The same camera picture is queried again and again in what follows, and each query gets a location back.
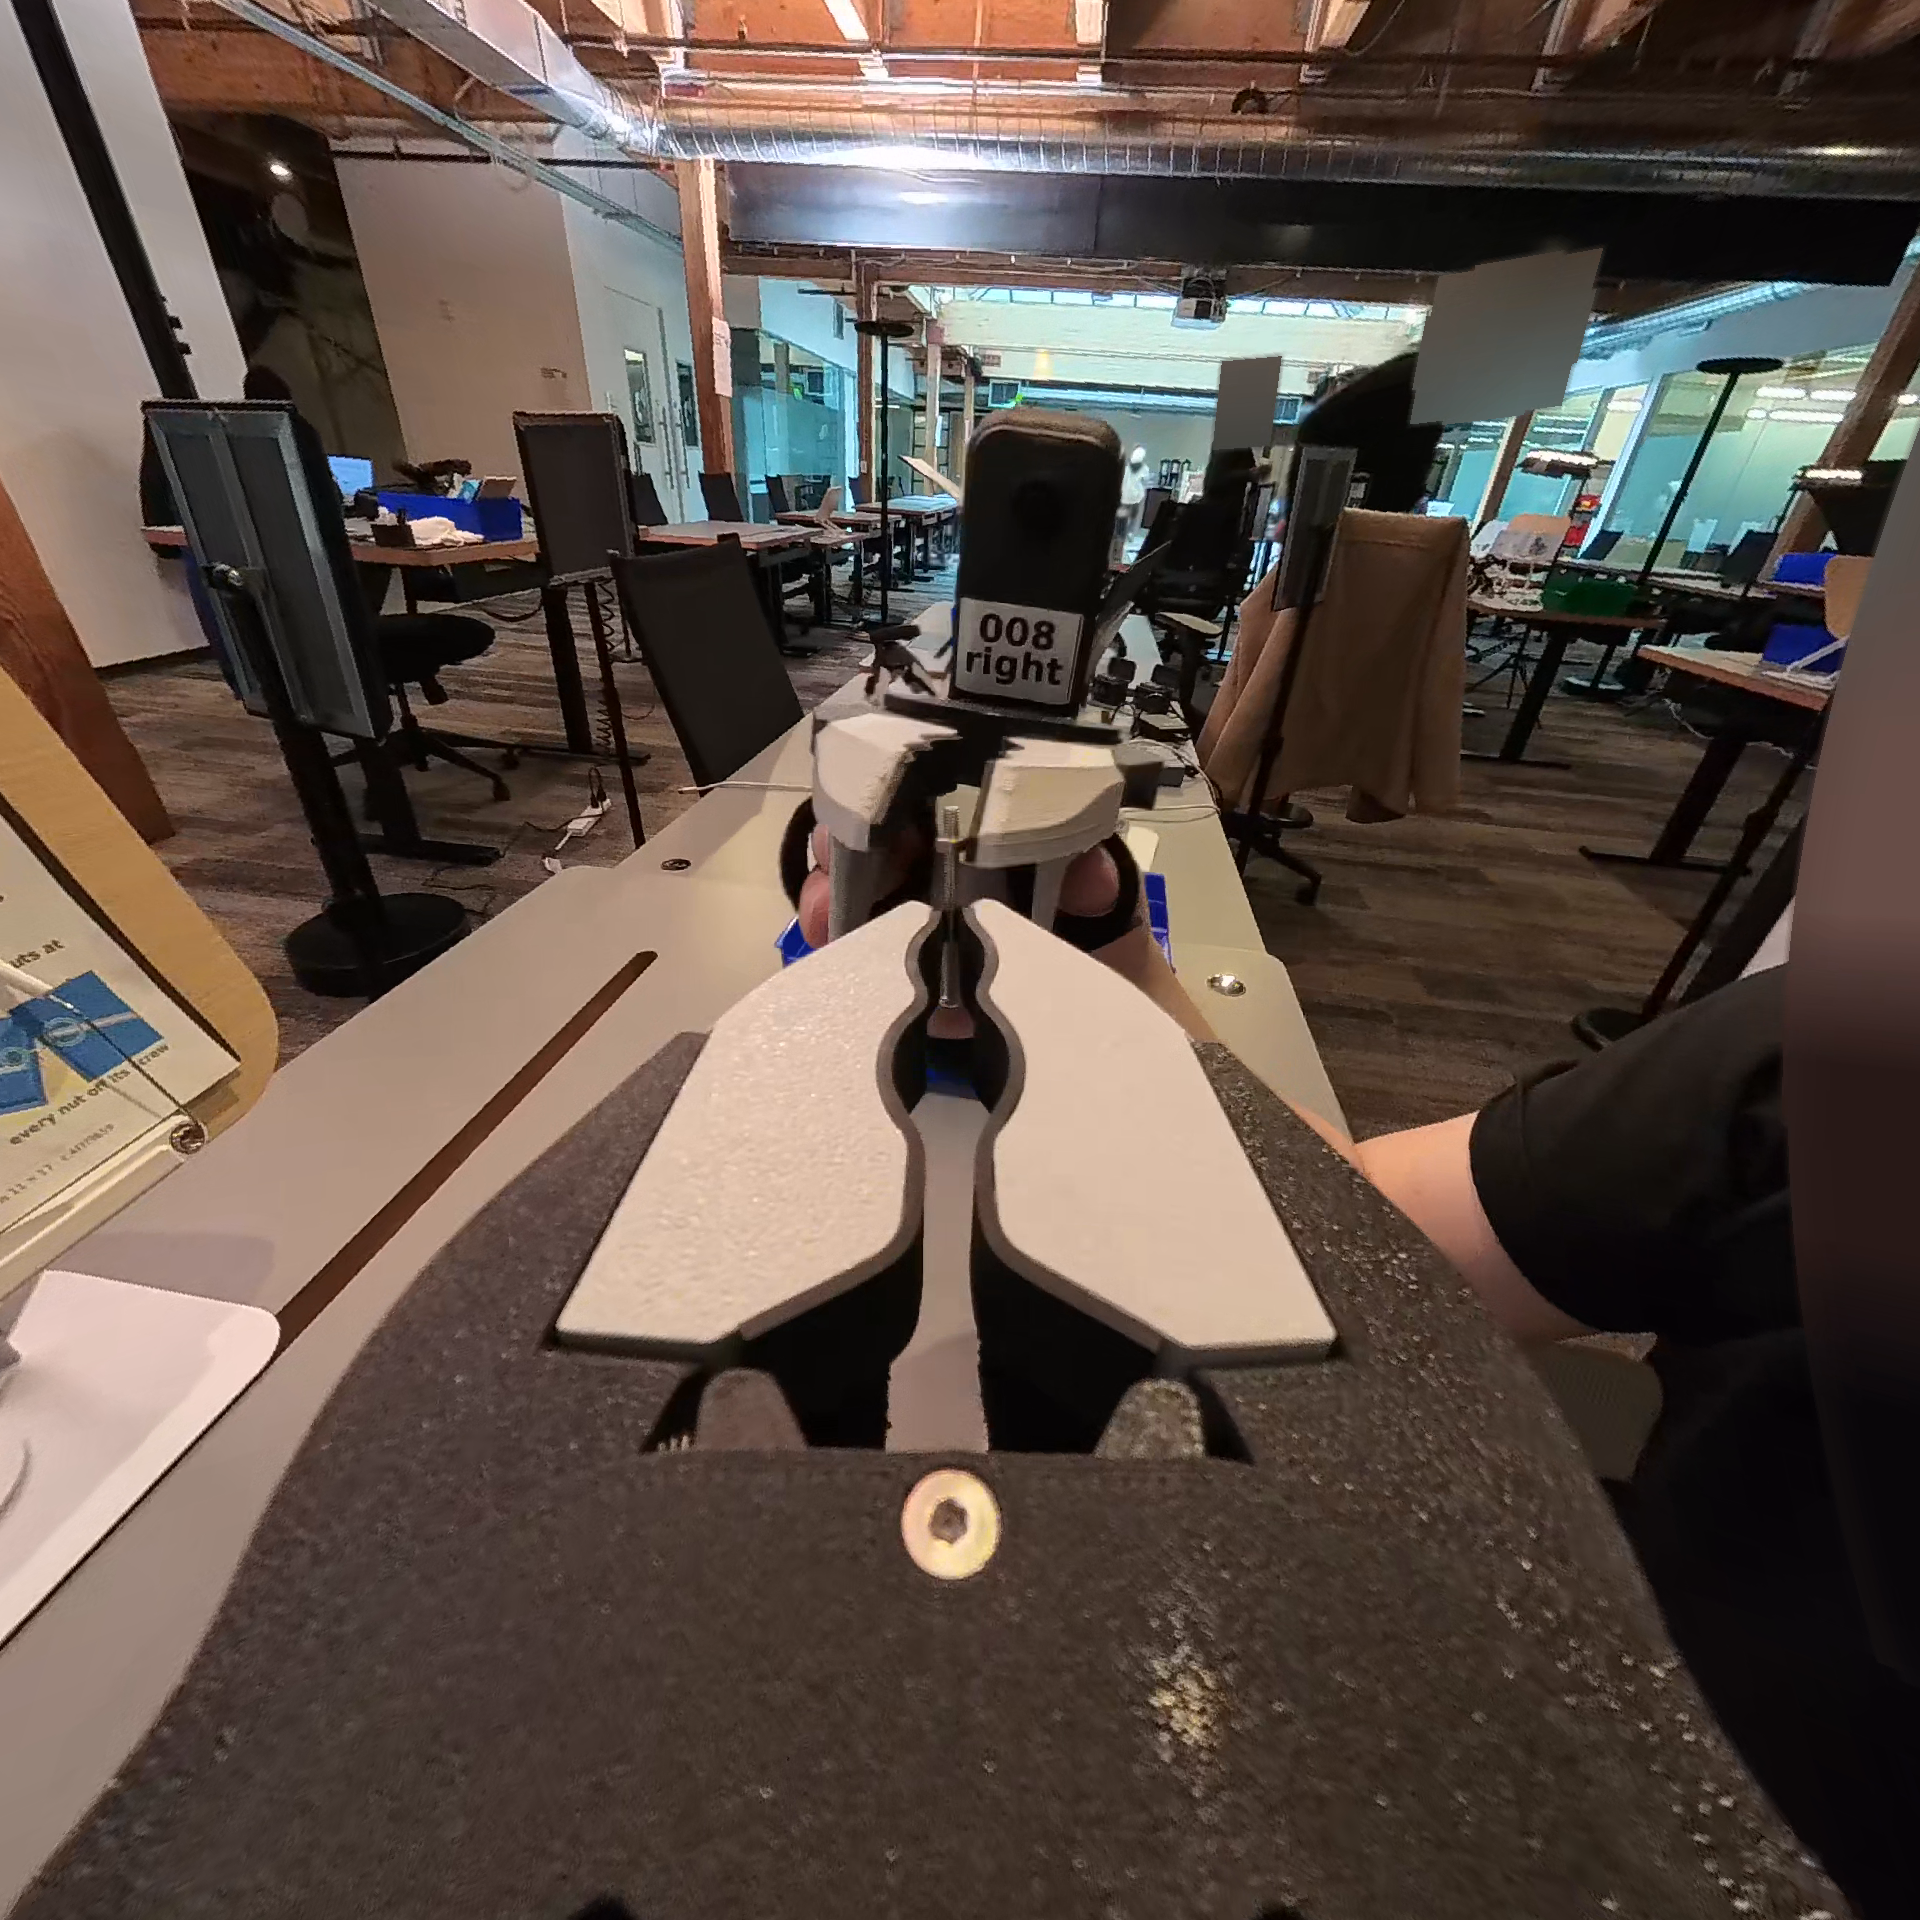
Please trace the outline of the person's right hand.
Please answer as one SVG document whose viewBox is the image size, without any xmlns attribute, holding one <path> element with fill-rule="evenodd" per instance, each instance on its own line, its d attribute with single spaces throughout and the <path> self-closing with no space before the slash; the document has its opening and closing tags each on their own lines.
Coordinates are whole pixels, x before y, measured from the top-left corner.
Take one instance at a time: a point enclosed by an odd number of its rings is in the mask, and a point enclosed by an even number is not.
<svg viewBox="0 0 1920 1920">
<path fill-rule="evenodd" d="M 813 820 L 812 804 L 803 800 L 781 841 L 781 886 L 809 949 L 827 946 L 831 856 L 831 835 Z M 1061 881 L 1055 939 L 1082 949 L 1127 981 L 1195 1041 L 1215 1041 L 1197 1002 L 1181 989 L 1152 939 L 1145 919 L 1138 865 L 1120 841 L 1100 842 L 1069 865 Z"/>
</svg>

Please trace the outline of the silver ventilation duct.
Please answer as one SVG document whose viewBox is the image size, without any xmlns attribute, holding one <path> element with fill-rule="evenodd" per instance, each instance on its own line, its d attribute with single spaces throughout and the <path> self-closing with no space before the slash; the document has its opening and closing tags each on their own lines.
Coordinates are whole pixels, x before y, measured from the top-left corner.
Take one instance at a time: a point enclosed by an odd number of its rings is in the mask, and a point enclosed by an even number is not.
<svg viewBox="0 0 1920 1920">
<path fill-rule="evenodd" d="M 586 73 L 525 4 L 375 4 L 375 15 L 481 88 L 648 162 L 809 162 L 1057 178 L 1404 180 L 1902 200 L 1917 143 L 1737 143 L 1517 133 L 1338 133 L 1258 112 L 1173 112 L 1037 88 L 932 94 L 733 84 L 705 73 L 633 102 Z"/>
</svg>

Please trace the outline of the instruction sheet in clear holder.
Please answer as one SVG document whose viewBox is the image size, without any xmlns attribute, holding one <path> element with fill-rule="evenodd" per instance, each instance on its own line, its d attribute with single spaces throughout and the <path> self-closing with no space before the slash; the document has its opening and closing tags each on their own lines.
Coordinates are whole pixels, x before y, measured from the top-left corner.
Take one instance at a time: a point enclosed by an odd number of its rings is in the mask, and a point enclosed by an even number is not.
<svg viewBox="0 0 1920 1920">
<path fill-rule="evenodd" d="M 1 1297 L 196 1157 L 239 1056 L 1 813 Z"/>
</svg>

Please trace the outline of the blue plastic divided bin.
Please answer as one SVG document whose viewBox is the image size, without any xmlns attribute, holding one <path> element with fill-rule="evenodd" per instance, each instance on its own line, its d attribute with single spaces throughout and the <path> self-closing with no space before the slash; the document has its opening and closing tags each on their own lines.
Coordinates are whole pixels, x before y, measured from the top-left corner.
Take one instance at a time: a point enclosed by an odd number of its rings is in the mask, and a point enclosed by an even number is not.
<svg viewBox="0 0 1920 1920">
<path fill-rule="evenodd" d="M 1183 995 L 1178 977 L 1169 970 L 1169 949 L 1163 943 L 1166 932 L 1166 895 L 1163 876 L 1142 870 L 1127 842 L 1113 841 L 1111 846 L 1094 848 L 1086 860 L 1094 867 L 1106 863 L 1101 874 L 1111 870 L 1113 901 L 1090 916 L 1076 916 L 1069 911 L 1069 894 L 1076 898 L 1086 894 L 1080 879 L 1069 881 L 1061 894 L 1061 907 L 1055 911 L 1051 936 L 1090 958 L 1100 958 L 1111 972 L 1127 977 L 1138 995 L 1149 998 L 1187 1027 L 1195 1040 L 1212 1040 L 1212 1030 L 1199 1019 L 1199 1010 Z M 796 907 L 806 887 L 816 879 L 824 901 L 824 870 L 799 870 L 782 876 L 782 887 Z M 1006 876 L 1006 898 L 1026 911 L 1029 905 L 1029 876 L 1024 870 Z M 803 919 L 795 916 L 774 942 L 781 963 L 795 963 L 813 953 L 806 939 Z M 970 1065 L 970 1040 L 927 1040 L 927 1091 L 970 1094 L 980 1097 L 977 1070 Z"/>
</svg>

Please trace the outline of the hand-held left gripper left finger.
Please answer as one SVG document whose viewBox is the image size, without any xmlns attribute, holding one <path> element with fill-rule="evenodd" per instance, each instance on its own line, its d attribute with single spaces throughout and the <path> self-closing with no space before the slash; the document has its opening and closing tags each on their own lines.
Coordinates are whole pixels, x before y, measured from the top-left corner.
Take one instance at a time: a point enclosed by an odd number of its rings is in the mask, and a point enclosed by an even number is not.
<svg viewBox="0 0 1920 1920">
<path fill-rule="evenodd" d="M 917 1262 L 922 1149 L 896 1066 L 932 926 L 893 907 L 712 1021 L 557 1343 L 718 1360 Z"/>
</svg>

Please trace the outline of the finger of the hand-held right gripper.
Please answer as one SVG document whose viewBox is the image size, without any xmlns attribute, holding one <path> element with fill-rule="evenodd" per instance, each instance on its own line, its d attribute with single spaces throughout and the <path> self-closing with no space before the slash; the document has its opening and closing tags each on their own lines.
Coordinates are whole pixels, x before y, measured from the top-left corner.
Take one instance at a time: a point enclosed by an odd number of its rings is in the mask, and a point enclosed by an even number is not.
<svg viewBox="0 0 1920 1920">
<path fill-rule="evenodd" d="M 1121 827 L 1113 751 L 1005 751 L 980 782 L 967 863 L 984 874 L 1069 863 Z"/>
<path fill-rule="evenodd" d="M 875 848 L 927 753 L 959 741 L 956 729 L 897 711 L 859 711 L 812 736 L 812 813 L 837 848 Z"/>
</svg>

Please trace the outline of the white power strip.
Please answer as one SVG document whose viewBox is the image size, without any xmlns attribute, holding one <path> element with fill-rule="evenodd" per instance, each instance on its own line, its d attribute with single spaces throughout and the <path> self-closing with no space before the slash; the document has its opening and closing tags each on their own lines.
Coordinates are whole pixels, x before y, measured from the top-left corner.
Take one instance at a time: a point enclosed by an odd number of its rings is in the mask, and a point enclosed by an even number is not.
<svg viewBox="0 0 1920 1920">
<path fill-rule="evenodd" d="M 539 870 L 546 876 L 560 876 L 571 860 L 571 852 L 586 841 L 609 813 L 609 792 L 600 782 L 600 769 L 586 769 L 585 800 L 568 814 L 568 820 L 550 831 L 547 846 L 539 853 Z"/>
</svg>

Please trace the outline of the black office chair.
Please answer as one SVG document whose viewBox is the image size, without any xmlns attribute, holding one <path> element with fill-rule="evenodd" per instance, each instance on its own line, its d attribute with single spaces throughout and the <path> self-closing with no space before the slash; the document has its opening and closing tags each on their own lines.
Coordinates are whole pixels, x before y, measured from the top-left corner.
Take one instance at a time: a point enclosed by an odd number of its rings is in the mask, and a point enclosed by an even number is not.
<svg viewBox="0 0 1920 1920">
<path fill-rule="evenodd" d="M 491 804 L 512 799 L 508 783 L 444 735 L 420 725 L 412 694 L 428 708 L 448 704 L 444 672 L 491 649 L 491 627 L 463 613 L 382 613 L 375 620 L 375 656 L 393 708 L 389 760 L 430 769 L 433 762 L 486 782 Z"/>
</svg>

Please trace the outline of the wooden pillar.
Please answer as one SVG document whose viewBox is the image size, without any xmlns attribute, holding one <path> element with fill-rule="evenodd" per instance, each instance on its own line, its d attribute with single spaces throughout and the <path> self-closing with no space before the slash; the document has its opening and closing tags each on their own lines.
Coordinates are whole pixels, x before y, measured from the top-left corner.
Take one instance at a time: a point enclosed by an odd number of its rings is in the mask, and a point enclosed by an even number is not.
<svg viewBox="0 0 1920 1920">
<path fill-rule="evenodd" d="M 693 351 L 693 403 L 705 473 L 736 473 L 733 331 L 724 316 L 717 162 L 677 162 L 686 312 Z"/>
<path fill-rule="evenodd" d="M 148 846 L 176 835 L 7 494 L 1 494 L 1 672 Z"/>
</svg>

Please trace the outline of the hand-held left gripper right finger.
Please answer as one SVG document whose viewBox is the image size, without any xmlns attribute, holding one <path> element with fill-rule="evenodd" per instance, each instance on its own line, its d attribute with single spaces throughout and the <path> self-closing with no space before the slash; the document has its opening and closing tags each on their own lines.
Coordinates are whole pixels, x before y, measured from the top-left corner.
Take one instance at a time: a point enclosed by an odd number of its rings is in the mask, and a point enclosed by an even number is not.
<svg viewBox="0 0 1920 1920">
<path fill-rule="evenodd" d="M 1005 1044 L 973 1181 L 995 1261 L 1176 1371 L 1325 1360 L 1330 1310 L 1187 1030 L 1001 901 L 966 925 Z"/>
</svg>

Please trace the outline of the marker board on black stand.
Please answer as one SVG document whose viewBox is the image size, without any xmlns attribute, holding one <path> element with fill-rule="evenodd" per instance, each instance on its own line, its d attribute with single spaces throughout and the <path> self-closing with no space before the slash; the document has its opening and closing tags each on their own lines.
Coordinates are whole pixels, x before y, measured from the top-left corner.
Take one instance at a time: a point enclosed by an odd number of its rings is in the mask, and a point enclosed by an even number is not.
<svg viewBox="0 0 1920 1920">
<path fill-rule="evenodd" d="M 1794 565 L 1801 561 L 1810 562 L 1810 554 L 1786 554 L 1768 582 L 1773 588 L 1789 588 L 1789 623 L 1821 623 L 1832 637 L 1847 642 L 1867 575 L 1874 562 L 1874 548 L 1880 546 L 1882 520 L 1905 494 L 1905 460 L 1864 463 L 1859 467 L 1805 467 L 1794 480 L 1794 494 L 1817 506 L 1818 520 L 1835 537 L 1835 554 L 1818 553 L 1818 561 L 1824 562 L 1818 581 L 1794 575 Z M 1828 686 L 1832 697 L 1835 676 L 1789 676 L 1805 679 L 1814 686 Z M 1702 690 L 1693 697 L 1720 697 L 1720 705 L 1706 718 L 1709 725 L 1719 714 L 1733 708 L 1733 700 L 1712 690 Z M 1798 778 L 1817 762 L 1817 753 L 1818 744 L 1798 769 Z M 1572 1019 L 1572 1034 L 1583 1048 L 1615 1044 L 1660 1016 L 1668 1005 L 1691 1005 L 1747 972 L 1779 967 L 1789 943 L 1789 907 L 1794 898 L 1805 820 L 1786 830 L 1772 860 L 1761 860 L 1765 842 L 1773 838 L 1777 818 L 1794 795 L 1789 792 L 1786 800 L 1773 800 L 1773 788 L 1742 818 L 1734 852 L 1730 852 L 1724 867 L 1712 874 L 1706 898 L 1649 995 L 1625 1007 L 1598 1005 Z"/>
</svg>

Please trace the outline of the person's black shirt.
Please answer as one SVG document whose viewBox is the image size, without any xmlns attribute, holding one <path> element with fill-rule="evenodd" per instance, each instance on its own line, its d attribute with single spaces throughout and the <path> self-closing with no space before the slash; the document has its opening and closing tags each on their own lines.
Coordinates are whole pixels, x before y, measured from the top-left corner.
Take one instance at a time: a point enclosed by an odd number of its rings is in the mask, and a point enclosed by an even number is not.
<svg viewBox="0 0 1920 1920">
<path fill-rule="evenodd" d="M 1502 1254 L 1588 1332 L 1651 1335 L 1618 1493 L 1668 1639 L 1860 1918 L 1917 1916 L 1917 1690 L 1867 1632 L 1794 1275 L 1786 972 L 1523 1082 L 1471 1126 Z"/>
</svg>

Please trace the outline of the black floor lamp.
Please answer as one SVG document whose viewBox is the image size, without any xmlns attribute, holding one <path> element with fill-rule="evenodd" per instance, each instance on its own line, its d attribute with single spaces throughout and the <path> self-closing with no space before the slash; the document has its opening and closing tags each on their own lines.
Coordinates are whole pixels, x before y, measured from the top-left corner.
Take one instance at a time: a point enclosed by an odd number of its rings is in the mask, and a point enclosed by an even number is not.
<svg viewBox="0 0 1920 1920">
<path fill-rule="evenodd" d="M 1695 434 L 1693 453 L 1691 453 L 1691 460 L 1688 460 L 1688 466 L 1685 466 L 1685 471 L 1681 471 L 1681 476 L 1670 494 L 1668 511 L 1665 511 L 1654 537 L 1644 546 L 1643 565 L 1633 578 L 1633 607 L 1649 593 L 1651 575 L 1660 562 L 1660 553 L 1668 544 L 1668 536 L 1670 536 L 1670 529 L 1672 529 L 1672 525 L 1677 525 L 1677 518 L 1688 501 L 1688 494 L 1693 491 L 1695 473 L 1699 473 L 1699 467 L 1709 450 L 1709 443 L 1720 427 L 1720 417 L 1724 417 L 1737 385 L 1748 375 L 1772 375 L 1779 371 L 1782 371 L 1782 362 L 1765 359 L 1765 357 L 1727 357 L 1727 359 L 1703 359 L 1702 364 L 1695 364 L 1699 375 L 1712 375 L 1719 380 L 1719 393 L 1712 397 L 1712 408 L 1709 408 L 1702 431 Z"/>
<path fill-rule="evenodd" d="M 873 623 L 873 639 L 893 639 L 893 582 L 896 582 L 896 536 L 890 511 L 890 351 L 893 341 L 908 336 L 908 324 L 885 316 L 859 319 L 855 336 L 865 348 L 873 348 L 873 453 L 866 463 L 869 483 L 869 511 L 875 513 L 878 541 L 880 541 L 880 575 L 878 575 L 878 613 Z"/>
</svg>

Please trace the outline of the wooden table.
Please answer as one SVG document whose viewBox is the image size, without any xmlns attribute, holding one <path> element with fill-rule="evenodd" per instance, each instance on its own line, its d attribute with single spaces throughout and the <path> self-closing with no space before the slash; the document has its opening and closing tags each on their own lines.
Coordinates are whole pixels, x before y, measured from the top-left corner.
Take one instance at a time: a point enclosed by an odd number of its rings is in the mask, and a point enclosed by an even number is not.
<svg viewBox="0 0 1920 1920">
<path fill-rule="evenodd" d="M 1576 642 L 1644 642 L 1661 637 L 1668 623 L 1656 613 L 1581 613 L 1581 610 L 1551 610 L 1551 607 L 1518 607 L 1513 603 L 1496 603 L 1488 596 L 1468 596 L 1471 617 L 1509 623 L 1530 637 L 1542 639 L 1539 662 L 1525 679 L 1518 705 L 1513 708 L 1499 751 L 1468 751 L 1460 748 L 1460 762 L 1474 765 L 1502 765 L 1502 768 L 1530 768 L 1542 774 L 1567 774 L 1569 762 L 1530 755 L 1530 736 L 1542 721 L 1544 704 L 1555 690 L 1560 662 Z"/>
<path fill-rule="evenodd" d="M 347 541 L 356 562 L 396 571 L 409 617 L 420 613 L 423 600 L 448 606 L 490 603 L 491 596 L 539 588 L 543 582 L 536 544 L 532 537 L 456 541 L 435 546 L 400 546 L 393 541 L 382 541 L 382 536 L 396 532 L 402 532 L 396 525 L 382 527 L 347 520 Z M 143 541 L 158 558 L 183 558 L 183 532 L 174 525 L 143 527 Z M 451 585 L 444 585 L 444 592 L 428 592 L 428 578 L 448 578 Z M 523 748 L 512 741 L 477 736 L 426 735 L 423 739 L 426 748 L 414 755 L 420 769 L 426 769 L 430 760 L 441 760 L 444 765 L 475 776 L 481 765 L 466 751 L 491 751 L 500 755 L 500 768 L 512 774 L 523 753 Z"/>
<path fill-rule="evenodd" d="M 1773 800 L 1786 800 L 1794 782 L 1798 782 L 1798 769 L 1818 744 L 1831 690 L 1789 672 L 1773 672 L 1761 656 L 1719 653 L 1709 646 L 1651 645 L 1637 649 L 1637 662 L 1651 672 L 1681 680 L 1681 691 L 1670 694 L 1672 704 L 1691 700 L 1702 690 L 1712 690 L 1716 694 L 1727 694 L 1733 708 L 1719 714 L 1706 729 L 1702 760 L 1672 800 L 1651 848 L 1619 853 L 1583 848 L 1583 856 L 1654 874 L 1716 874 L 1724 863 L 1695 856 L 1693 842 L 1720 800 L 1740 755 L 1754 744 L 1786 751 L 1789 774 L 1777 782 L 1772 795 Z"/>
</svg>

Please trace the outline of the blue-grey panel on stand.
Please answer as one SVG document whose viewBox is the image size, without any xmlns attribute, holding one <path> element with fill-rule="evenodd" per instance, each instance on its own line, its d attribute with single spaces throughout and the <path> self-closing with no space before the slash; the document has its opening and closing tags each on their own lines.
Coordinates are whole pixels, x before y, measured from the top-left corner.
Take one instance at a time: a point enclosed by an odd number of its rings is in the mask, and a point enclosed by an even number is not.
<svg viewBox="0 0 1920 1920">
<path fill-rule="evenodd" d="M 281 939 L 297 985 L 378 1000 L 466 932 L 458 901 L 381 894 L 332 741 L 382 744 L 381 672 L 339 491 L 315 431 L 286 401 L 144 401 L 217 659 L 263 718 L 323 874 L 323 905 Z"/>
</svg>

